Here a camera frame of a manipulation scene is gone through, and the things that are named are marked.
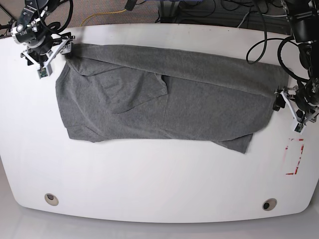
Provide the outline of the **grey T-shirt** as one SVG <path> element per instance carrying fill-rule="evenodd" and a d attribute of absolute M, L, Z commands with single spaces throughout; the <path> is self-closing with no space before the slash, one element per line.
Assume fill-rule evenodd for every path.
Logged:
<path fill-rule="evenodd" d="M 56 80 L 71 139 L 211 141 L 245 153 L 288 74 L 266 63 L 133 45 L 76 44 Z"/>

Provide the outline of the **red tape rectangle marking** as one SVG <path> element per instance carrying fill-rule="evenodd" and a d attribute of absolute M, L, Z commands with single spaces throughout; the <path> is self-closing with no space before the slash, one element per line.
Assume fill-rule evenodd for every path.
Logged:
<path fill-rule="evenodd" d="M 301 162 L 305 141 L 303 138 L 289 138 L 283 159 L 285 175 L 296 175 Z"/>

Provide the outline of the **black tripod stand legs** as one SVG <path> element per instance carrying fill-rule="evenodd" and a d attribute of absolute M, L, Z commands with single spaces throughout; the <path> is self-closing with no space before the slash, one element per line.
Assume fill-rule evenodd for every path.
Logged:
<path fill-rule="evenodd" d="M 9 30 L 16 18 L 1 4 L 0 5 L 0 38 L 9 37 Z"/>

